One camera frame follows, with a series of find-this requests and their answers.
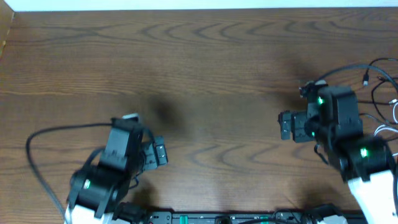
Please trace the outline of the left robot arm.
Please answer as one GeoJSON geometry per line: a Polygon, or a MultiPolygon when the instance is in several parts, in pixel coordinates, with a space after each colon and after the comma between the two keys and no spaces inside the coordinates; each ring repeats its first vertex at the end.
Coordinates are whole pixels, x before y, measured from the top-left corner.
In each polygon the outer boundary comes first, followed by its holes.
{"type": "Polygon", "coordinates": [[[167,163],[164,138],[154,136],[137,114],[113,118],[106,146],[71,177],[66,223],[148,223],[145,209],[123,199],[143,172],[167,163]]]}

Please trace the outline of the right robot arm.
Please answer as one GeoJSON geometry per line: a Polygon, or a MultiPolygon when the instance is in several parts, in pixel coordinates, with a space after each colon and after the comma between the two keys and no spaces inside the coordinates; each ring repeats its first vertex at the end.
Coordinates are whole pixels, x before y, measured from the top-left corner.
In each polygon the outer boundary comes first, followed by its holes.
{"type": "Polygon", "coordinates": [[[365,134],[358,99],[348,86],[324,80],[300,88],[303,111],[278,115],[283,140],[315,141],[320,158],[348,184],[368,223],[397,223],[397,161],[388,142],[365,134]]]}

